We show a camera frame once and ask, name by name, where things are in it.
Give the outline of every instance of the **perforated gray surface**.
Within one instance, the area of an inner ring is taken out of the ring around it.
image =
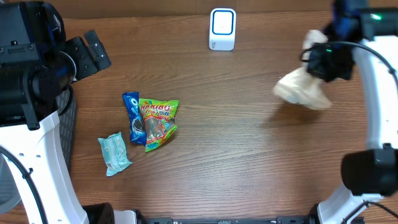
[[[64,91],[57,97],[58,112],[63,110],[69,97],[69,91]],[[76,121],[76,103],[73,100],[69,110],[60,117],[60,140],[65,162],[70,169],[70,155],[73,145],[73,130]],[[6,213],[21,201],[14,178],[3,156],[0,156],[0,214]]]

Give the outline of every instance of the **wood grain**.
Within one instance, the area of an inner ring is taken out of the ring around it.
[[[300,62],[309,29],[329,12],[238,14],[233,52],[208,49],[208,16],[66,20],[69,38],[94,29],[113,65],[73,84],[78,119],[72,183],[83,205],[110,202],[147,217],[265,218],[308,213],[341,182],[341,158],[364,149],[366,115],[358,73],[325,85],[326,111],[272,94]],[[180,100],[177,132],[145,153],[129,142],[121,95]],[[122,131],[133,161],[106,177],[97,138]],[[383,204],[398,211],[397,197]],[[378,208],[368,223],[395,220]],[[23,207],[0,223],[26,223]]]
[[[46,0],[63,18],[92,19],[133,16],[209,15],[217,7],[236,12],[331,10],[334,0]],[[397,7],[398,0],[369,0],[372,7]]]

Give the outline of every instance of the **white cloth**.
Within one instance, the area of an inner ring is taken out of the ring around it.
[[[309,49],[315,42],[325,43],[328,38],[319,30],[310,30],[304,40],[303,49]],[[308,59],[310,52],[304,54]],[[325,110],[331,106],[330,100],[322,90],[323,80],[307,73],[307,64],[290,72],[278,81],[274,94],[289,103],[304,105],[313,110]]]

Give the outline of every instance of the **candy bag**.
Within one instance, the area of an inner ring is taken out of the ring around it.
[[[139,99],[139,108],[147,131],[146,152],[159,147],[177,129],[177,125],[174,122],[177,106],[178,100]]]
[[[108,169],[106,175],[112,176],[127,168],[132,162],[127,158],[126,145],[122,133],[112,134],[106,139],[99,138],[102,155]]]
[[[130,141],[145,145],[147,136],[139,114],[139,93],[123,93],[122,97],[130,118]]]

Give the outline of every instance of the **teal packet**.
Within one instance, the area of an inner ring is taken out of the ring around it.
[[[121,172],[132,164],[127,158],[126,145],[122,138],[122,132],[112,134],[106,139],[99,138],[98,141],[101,144],[105,164],[108,167],[106,170],[108,177]]]

